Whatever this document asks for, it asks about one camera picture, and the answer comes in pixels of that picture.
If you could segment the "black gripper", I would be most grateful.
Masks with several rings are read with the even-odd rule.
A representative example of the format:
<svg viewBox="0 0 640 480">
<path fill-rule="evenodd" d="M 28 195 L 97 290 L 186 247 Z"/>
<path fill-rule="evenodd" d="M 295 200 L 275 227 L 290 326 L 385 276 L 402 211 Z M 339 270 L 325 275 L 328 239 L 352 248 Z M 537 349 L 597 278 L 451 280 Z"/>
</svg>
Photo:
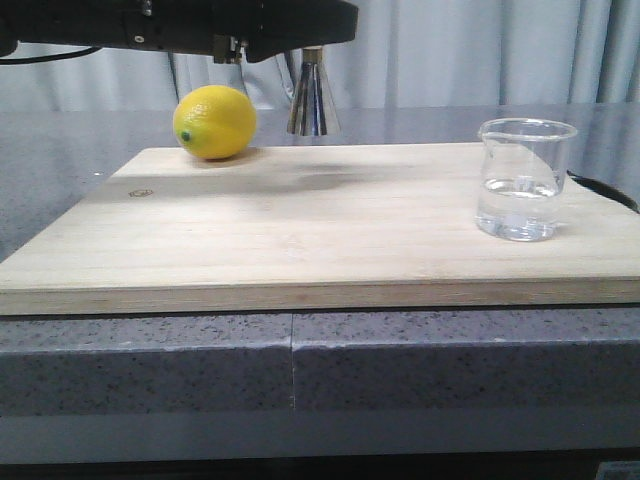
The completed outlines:
<svg viewBox="0 0 640 480">
<path fill-rule="evenodd" d="M 289 50 L 349 42 L 358 14 L 348 1 L 4 1 L 1 54 L 39 43 L 257 63 Z"/>
</svg>

